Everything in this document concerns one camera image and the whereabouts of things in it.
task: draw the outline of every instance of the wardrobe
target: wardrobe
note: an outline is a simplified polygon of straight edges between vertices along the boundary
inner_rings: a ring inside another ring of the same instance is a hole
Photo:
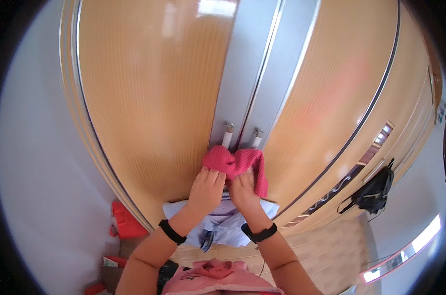
[[[392,159],[407,173],[440,99],[395,0],[67,0],[59,46],[77,131],[150,231],[226,131],[264,151],[284,235],[355,218],[343,201]]]

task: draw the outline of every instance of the wardrobe door handle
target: wardrobe door handle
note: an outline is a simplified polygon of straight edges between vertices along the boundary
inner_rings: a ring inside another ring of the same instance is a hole
[[[226,131],[223,135],[222,146],[228,149],[230,147],[231,138],[233,137],[234,125],[231,122],[226,122],[225,124]]]
[[[254,130],[255,130],[255,138],[253,144],[251,145],[251,149],[257,150],[259,148],[259,144],[261,144],[261,139],[262,136],[264,135],[264,132],[262,132],[259,128],[256,128]]]

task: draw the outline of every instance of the door trim strip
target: door trim strip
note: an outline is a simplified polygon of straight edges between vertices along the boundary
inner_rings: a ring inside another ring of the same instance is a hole
[[[220,145],[226,123],[234,124],[230,150],[234,150],[252,100],[264,75],[285,0],[242,0],[236,12],[208,147]]]
[[[271,56],[267,57],[265,70],[257,82],[238,148],[251,147],[255,128],[264,132],[261,149],[264,148],[294,86],[320,6],[321,0],[285,0]]]
[[[397,31],[395,34],[395,40],[393,42],[393,47],[392,47],[392,52],[390,54],[390,60],[389,63],[387,64],[387,67],[385,69],[385,73],[383,74],[383,78],[380,81],[380,85],[379,88],[377,88],[377,92],[375,93],[369,107],[367,108],[367,110],[365,111],[364,115],[362,116],[361,121],[359,122],[359,124],[357,125],[356,129],[354,130],[354,132],[351,134],[350,138],[346,141],[346,143],[344,144],[344,146],[341,148],[341,150],[338,152],[338,154],[331,160],[331,162],[326,166],[326,168],[321,172],[320,175],[318,175],[318,177],[312,182],[310,183],[310,185],[303,190],[303,192],[298,195],[297,198],[295,198],[289,205],[287,205],[287,207],[285,207],[282,211],[280,211],[274,218],[276,219],[277,217],[279,217],[280,215],[282,215],[287,209],[289,209],[293,204],[295,204],[301,197],[303,197],[303,195],[308,192],[320,179],[321,177],[323,177],[323,175],[326,174],[326,172],[328,172],[328,170],[334,165],[334,163],[338,160],[338,158],[343,154],[344,150],[346,150],[348,148],[348,146],[350,145],[350,143],[354,140],[354,138],[356,137],[357,133],[359,133],[359,131],[361,130],[362,126],[364,125],[364,123],[367,121],[370,113],[372,112],[373,108],[375,107],[375,104],[377,103],[380,94],[382,93],[382,90],[385,86],[385,83],[389,77],[390,74],[390,70],[392,68],[393,65],[393,61],[395,59],[395,55],[397,53],[397,45],[398,45],[398,39],[400,36],[400,11],[401,11],[401,4],[400,1],[397,1],[397,7],[398,7],[398,19],[397,19]]]

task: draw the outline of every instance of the wrist strap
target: wrist strap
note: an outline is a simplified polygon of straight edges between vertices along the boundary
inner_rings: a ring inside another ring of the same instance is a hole
[[[277,231],[277,226],[275,225],[275,223],[272,223],[272,226],[270,228],[265,228],[260,233],[254,234],[251,232],[248,224],[245,223],[241,226],[241,230],[248,236],[248,238],[250,238],[251,241],[253,241],[254,243],[259,243],[272,236]]]
[[[177,243],[177,245],[182,244],[187,240],[187,236],[180,236],[172,227],[169,225],[169,221],[167,219],[161,220],[159,226],[163,229],[163,232],[169,237],[169,239],[173,240]]]

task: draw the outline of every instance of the window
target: window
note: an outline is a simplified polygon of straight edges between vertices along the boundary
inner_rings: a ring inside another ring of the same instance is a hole
[[[396,269],[401,264],[405,263],[408,259],[413,257],[422,248],[424,248],[429,241],[431,241],[441,229],[441,220],[439,214],[432,220],[432,222],[408,245],[397,253],[387,257],[382,262],[374,265],[368,270],[362,272],[361,278],[366,283],[372,283],[375,280],[380,279],[386,274]]]

